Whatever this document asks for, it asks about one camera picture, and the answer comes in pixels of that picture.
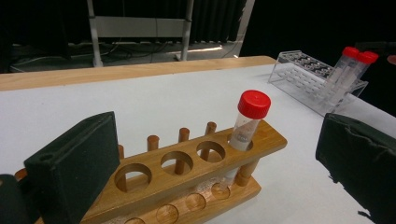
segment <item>black fabric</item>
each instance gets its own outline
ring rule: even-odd
[[[349,117],[326,114],[316,159],[378,224],[396,223],[396,139]]]

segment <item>test tube rack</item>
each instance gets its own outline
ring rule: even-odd
[[[215,129],[208,122],[204,136],[188,140],[182,128],[177,144],[158,149],[152,135],[148,152],[124,159],[120,145],[120,166],[81,223],[203,223],[256,196],[262,188],[251,174],[258,161],[287,140],[261,120],[249,150],[239,151],[228,146],[233,129]],[[219,189],[219,177],[237,167],[235,183]]]
[[[280,52],[268,83],[272,83],[294,99],[313,109],[321,116],[334,113],[359,97],[367,81],[359,80],[335,106],[323,106],[316,98],[323,90],[328,75],[334,68],[300,50]]]

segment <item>black foam block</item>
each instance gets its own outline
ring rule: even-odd
[[[328,113],[316,159],[374,223],[396,223],[396,139],[359,120]]]
[[[46,224],[79,223],[120,164],[114,112],[84,119],[28,158]]]

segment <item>wooden table edge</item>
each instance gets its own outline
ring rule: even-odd
[[[271,57],[252,56],[0,74],[0,91],[15,91],[125,78],[152,77],[176,73],[232,69],[273,63],[276,63],[276,60]]]

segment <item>floor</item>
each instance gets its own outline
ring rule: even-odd
[[[189,46],[187,61],[238,57],[242,38],[228,43],[193,43]],[[63,70],[93,67],[92,45],[81,43],[69,45],[72,56],[67,60],[58,56],[46,56],[37,49],[14,46],[12,73]],[[100,51],[104,66],[141,63],[165,63],[177,61],[182,50],[181,43],[101,43]]]

